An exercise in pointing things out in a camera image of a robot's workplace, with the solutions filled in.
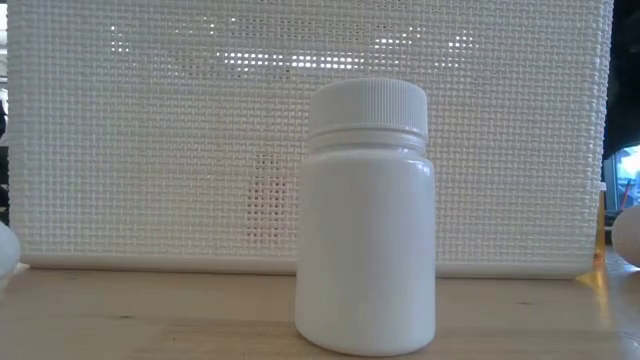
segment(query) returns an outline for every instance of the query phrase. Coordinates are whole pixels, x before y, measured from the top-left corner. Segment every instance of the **white egg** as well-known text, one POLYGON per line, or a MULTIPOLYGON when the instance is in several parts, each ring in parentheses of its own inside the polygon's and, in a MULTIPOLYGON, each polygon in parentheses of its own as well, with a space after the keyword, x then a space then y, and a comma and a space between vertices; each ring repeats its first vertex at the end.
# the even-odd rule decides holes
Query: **white egg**
POLYGON ((0 223, 0 284, 6 283, 20 260, 20 241, 5 224, 0 223))
POLYGON ((640 205, 623 211, 613 223, 611 242, 629 264, 640 267, 640 205))

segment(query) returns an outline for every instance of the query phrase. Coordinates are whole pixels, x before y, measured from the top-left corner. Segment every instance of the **table surface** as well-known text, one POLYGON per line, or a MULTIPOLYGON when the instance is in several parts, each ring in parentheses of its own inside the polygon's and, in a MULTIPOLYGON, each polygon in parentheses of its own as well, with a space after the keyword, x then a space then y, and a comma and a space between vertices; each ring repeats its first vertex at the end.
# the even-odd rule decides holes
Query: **table surface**
MULTIPOLYGON (((635 270, 609 253, 576 281, 438 280, 436 337, 405 357, 640 359, 635 270)), ((353 358, 296 333, 294 289, 284 276, 30 269, 0 300, 0 358, 353 358)))

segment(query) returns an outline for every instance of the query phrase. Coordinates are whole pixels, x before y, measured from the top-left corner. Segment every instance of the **white lid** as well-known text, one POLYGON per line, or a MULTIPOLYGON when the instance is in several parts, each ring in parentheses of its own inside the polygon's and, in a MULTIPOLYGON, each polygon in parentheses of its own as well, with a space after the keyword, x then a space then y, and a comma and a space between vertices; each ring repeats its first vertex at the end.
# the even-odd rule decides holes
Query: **white lid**
POLYGON ((309 136, 340 129, 398 129, 427 139, 427 95, 391 79, 335 82, 311 96, 309 136))

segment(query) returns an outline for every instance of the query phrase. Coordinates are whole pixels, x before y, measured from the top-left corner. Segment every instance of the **white plastic bottle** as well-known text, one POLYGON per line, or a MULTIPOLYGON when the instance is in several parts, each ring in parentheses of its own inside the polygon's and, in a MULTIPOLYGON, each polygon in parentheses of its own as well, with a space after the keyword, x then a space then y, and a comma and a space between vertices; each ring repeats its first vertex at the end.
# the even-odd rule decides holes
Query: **white plastic bottle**
POLYGON ((295 320, 311 342, 391 356, 435 332, 435 184, 427 97, 397 80, 311 98, 301 169, 295 320))

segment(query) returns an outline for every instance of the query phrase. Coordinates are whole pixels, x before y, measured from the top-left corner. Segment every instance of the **lattice backdrop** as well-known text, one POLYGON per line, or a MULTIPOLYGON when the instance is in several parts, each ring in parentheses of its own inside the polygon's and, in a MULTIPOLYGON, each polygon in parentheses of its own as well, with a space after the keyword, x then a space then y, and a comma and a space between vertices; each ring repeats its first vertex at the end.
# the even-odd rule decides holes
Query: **lattice backdrop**
POLYGON ((11 222, 40 266, 293 271, 313 90, 427 90, 441 275, 593 252, 611 0, 21 0, 11 222))

